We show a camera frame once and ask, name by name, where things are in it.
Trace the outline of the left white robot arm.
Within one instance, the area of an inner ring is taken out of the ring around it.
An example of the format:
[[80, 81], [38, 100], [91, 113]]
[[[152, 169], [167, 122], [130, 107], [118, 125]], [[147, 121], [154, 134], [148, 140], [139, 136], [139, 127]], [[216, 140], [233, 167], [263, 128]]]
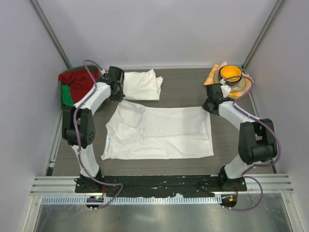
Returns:
[[101, 169], [96, 161], [93, 142], [96, 136], [94, 113], [106, 99], [124, 98], [121, 84], [124, 71], [99, 65], [68, 69], [58, 77], [62, 108], [62, 138], [74, 150], [80, 176], [75, 179], [77, 193], [97, 193], [104, 189]]

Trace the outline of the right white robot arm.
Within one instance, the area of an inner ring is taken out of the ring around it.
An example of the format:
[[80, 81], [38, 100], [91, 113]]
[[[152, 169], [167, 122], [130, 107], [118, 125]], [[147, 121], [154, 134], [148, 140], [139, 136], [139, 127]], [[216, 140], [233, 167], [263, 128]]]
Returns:
[[243, 176], [254, 167], [267, 167], [265, 162], [281, 157], [281, 144], [274, 132], [273, 122], [259, 119], [240, 108], [236, 101], [225, 97], [224, 86], [206, 86], [207, 99], [202, 108], [210, 114], [225, 118], [239, 130], [237, 156], [218, 173], [218, 185], [233, 191], [243, 182]]

